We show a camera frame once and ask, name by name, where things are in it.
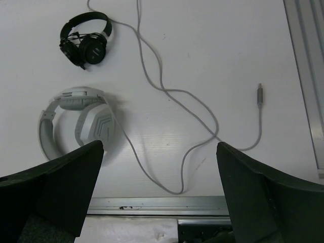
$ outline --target white tabletop surface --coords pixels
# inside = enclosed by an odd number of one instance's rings
[[[91,5],[136,25],[135,0],[93,0]],[[263,136],[247,154],[318,182],[282,0],[143,0],[142,9],[142,34],[163,59],[166,87],[200,97],[218,118],[219,136],[232,146],[247,147],[257,138],[256,88],[262,83]],[[115,44],[100,65],[83,71],[70,63],[59,49],[59,33],[65,22],[86,11],[80,0],[0,1],[0,176],[45,162],[37,140],[41,110],[63,89],[90,86],[112,96],[118,119],[148,171],[169,189],[179,190],[184,152],[210,134],[147,83],[129,29],[114,26]],[[103,26],[92,21],[80,29],[100,31]],[[147,48],[144,58],[158,84],[157,64]],[[193,99],[175,97],[214,129],[209,114]],[[77,112],[66,111],[57,119],[55,138],[65,151],[78,147],[77,117]],[[223,195],[216,146],[213,141],[188,157],[185,196]],[[117,131],[94,197],[138,196],[169,194],[143,175]]]

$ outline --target cable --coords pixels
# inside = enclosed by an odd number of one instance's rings
[[[189,114],[191,114],[193,117],[195,117],[203,126],[204,128],[212,134],[212,136],[207,139],[206,141],[202,142],[202,143],[199,143],[193,147],[191,147],[186,153],[185,155],[183,156],[182,158],[182,163],[181,163],[181,170],[180,170],[180,180],[181,180],[181,190],[179,192],[174,192],[174,191],[170,191],[169,189],[167,189],[166,187],[164,187],[161,183],[159,183],[158,181],[155,181],[144,169],[144,167],[142,166],[139,158],[138,158],[138,155],[137,155],[137,152],[134,148],[134,145],[132,143],[132,141],[130,140],[130,138],[127,136],[125,130],[122,128],[122,126],[120,125],[120,123],[118,122],[118,120],[116,119],[116,116],[115,114],[113,113],[112,109],[110,108],[109,106],[109,103],[108,101],[106,100],[106,98],[104,98],[105,102],[108,104],[110,110],[111,110],[111,114],[112,114],[112,117],[114,118],[114,120],[116,121],[117,125],[119,126],[119,128],[121,129],[122,133],[124,134],[125,138],[127,139],[127,141],[129,142],[132,150],[133,150],[133,153],[134,153],[134,156],[136,158],[136,161],[138,163],[138,165],[140,166],[141,170],[143,171],[143,173],[146,175],[146,177],[152,181],[154,184],[156,184],[157,186],[159,186],[160,188],[162,188],[163,190],[165,190],[166,192],[170,193],[170,194],[173,194],[173,195],[180,195],[184,192],[184,179],[183,179],[183,168],[184,168],[184,163],[185,163],[185,160],[188,156],[188,154],[194,150],[195,148],[197,147],[200,147],[200,146],[203,146],[209,142],[211,142],[213,139],[217,139],[218,141],[222,141],[218,136],[218,132],[219,132],[219,126],[218,126],[218,121],[215,117],[215,115],[213,114],[213,112],[211,111],[211,109],[206,105],[204,104],[200,99],[198,99],[195,95],[193,95],[192,93],[190,93],[189,91],[186,91],[186,90],[181,90],[181,89],[166,89],[163,85],[163,79],[162,79],[162,73],[163,73],[163,68],[162,68],[162,63],[161,63],[161,59],[159,57],[159,54],[158,52],[145,40],[145,38],[141,35],[140,33],[140,23],[141,23],[141,8],[140,8],[140,5],[141,5],[141,2],[140,0],[136,0],[136,8],[137,8],[137,29],[135,29],[133,26],[129,25],[129,24],[126,24],[126,23],[122,23],[122,22],[119,22],[119,21],[116,21],[116,20],[112,20],[110,19],[111,22],[113,23],[116,23],[116,24],[119,24],[119,25],[123,25],[123,26],[126,26],[128,28],[130,28],[136,35],[136,38],[137,38],[137,41],[138,41],[138,46],[139,46],[139,51],[140,51],[140,59],[141,59],[141,64],[142,64],[142,68],[143,68],[143,71],[144,71],[144,74],[145,74],[145,77],[147,79],[147,81],[149,82],[149,84],[157,89],[157,90],[160,90],[160,91],[163,91],[170,99],[172,99],[174,102],[176,102],[178,105],[180,105],[184,110],[186,110]],[[90,7],[90,0],[87,0],[87,7],[90,11],[94,11],[94,9],[92,9]],[[156,60],[157,60],[157,63],[158,63],[158,67],[159,67],[159,81],[160,81],[160,87],[156,86],[151,78],[149,77],[148,73],[147,73],[147,70],[146,70],[146,66],[145,66],[145,63],[144,63],[144,58],[143,58],[143,50],[142,50],[142,42],[144,42],[150,49],[151,51],[154,53],[155,57],[156,57]],[[183,105],[180,101],[178,101],[177,99],[175,99],[173,96],[171,96],[169,94],[169,92],[181,92],[181,93],[185,93],[185,94],[188,94],[190,95],[192,98],[194,98],[197,102],[199,102],[207,111],[208,113],[211,115],[211,117],[213,118],[214,122],[215,122],[215,131],[213,132],[196,114],[194,114],[191,110],[189,110],[185,105]],[[248,148],[243,148],[243,149],[239,149],[240,151],[248,151],[248,150],[251,150],[253,149],[254,147],[256,147],[258,145],[258,143],[260,142],[261,140],[261,136],[262,136],[262,105],[263,105],[263,89],[262,89],[262,86],[261,84],[259,84],[259,87],[258,87],[258,96],[257,96],[257,104],[258,104],[258,110],[259,110],[259,135],[258,135],[258,138],[256,140],[256,142],[248,147]]]

